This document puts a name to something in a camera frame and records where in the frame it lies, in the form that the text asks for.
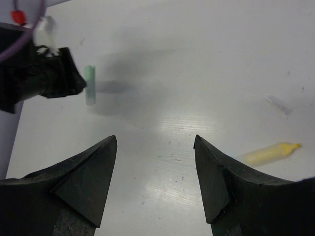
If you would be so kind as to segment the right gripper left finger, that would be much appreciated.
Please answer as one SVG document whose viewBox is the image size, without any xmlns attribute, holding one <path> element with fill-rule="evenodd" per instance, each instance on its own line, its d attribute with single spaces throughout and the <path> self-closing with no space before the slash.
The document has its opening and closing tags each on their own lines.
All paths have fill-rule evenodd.
<svg viewBox="0 0 315 236">
<path fill-rule="evenodd" d="M 1 235 L 94 235 L 101 225 L 116 154 L 112 135 L 51 167 L 2 180 Z"/>
</svg>

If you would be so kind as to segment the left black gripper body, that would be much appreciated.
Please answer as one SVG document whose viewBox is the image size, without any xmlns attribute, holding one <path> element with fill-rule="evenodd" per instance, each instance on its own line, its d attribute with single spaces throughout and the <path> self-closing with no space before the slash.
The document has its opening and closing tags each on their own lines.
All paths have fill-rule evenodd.
<svg viewBox="0 0 315 236">
<path fill-rule="evenodd" d="M 15 113 L 15 105 L 37 95 L 76 95 L 76 66 L 69 48 L 53 54 L 29 39 L 15 55 L 0 63 L 0 109 Z"/>
</svg>

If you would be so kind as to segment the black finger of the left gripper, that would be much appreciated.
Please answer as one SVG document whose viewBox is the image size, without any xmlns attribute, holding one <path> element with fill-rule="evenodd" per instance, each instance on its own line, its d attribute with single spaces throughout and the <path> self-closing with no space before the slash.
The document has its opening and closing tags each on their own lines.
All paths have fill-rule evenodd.
<svg viewBox="0 0 315 236">
<path fill-rule="evenodd" d="M 69 52 L 69 81 L 70 81 L 70 87 L 71 87 L 71 94 L 72 95 L 78 95 L 80 94 L 84 88 L 87 87 L 87 82 L 83 79 L 83 77 L 80 75 L 74 60 L 72 58 L 71 52 Z"/>
</svg>

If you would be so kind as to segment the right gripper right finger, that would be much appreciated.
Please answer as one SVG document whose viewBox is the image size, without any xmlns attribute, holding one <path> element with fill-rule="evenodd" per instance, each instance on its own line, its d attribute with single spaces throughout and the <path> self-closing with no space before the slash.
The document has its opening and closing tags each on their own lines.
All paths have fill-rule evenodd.
<svg viewBox="0 0 315 236">
<path fill-rule="evenodd" d="M 195 164 L 206 222 L 215 236 L 312 236 L 315 180 L 298 182 L 257 171 L 200 136 Z"/>
</svg>

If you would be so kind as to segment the green highlighter pen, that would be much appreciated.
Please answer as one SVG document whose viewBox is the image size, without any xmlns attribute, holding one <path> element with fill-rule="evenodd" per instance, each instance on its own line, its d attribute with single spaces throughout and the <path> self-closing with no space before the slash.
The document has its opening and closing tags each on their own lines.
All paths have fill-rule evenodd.
<svg viewBox="0 0 315 236">
<path fill-rule="evenodd" d="M 94 105 L 96 102 L 96 91 L 95 91 L 95 67 L 87 65 L 84 68 L 84 79 L 87 83 L 85 87 L 86 104 L 88 106 Z"/>
</svg>

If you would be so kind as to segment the yellow highlighter pen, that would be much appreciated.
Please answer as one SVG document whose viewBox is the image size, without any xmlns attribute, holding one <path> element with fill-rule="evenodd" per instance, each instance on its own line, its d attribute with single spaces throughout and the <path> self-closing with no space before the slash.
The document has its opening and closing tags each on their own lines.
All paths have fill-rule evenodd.
<svg viewBox="0 0 315 236">
<path fill-rule="evenodd" d="M 250 167 L 258 167 L 272 162 L 280 161 L 291 156 L 301 148 L 299 143 L 278 143 L 246 154 L 237 156 L 235 159 Z"/>
</svg>

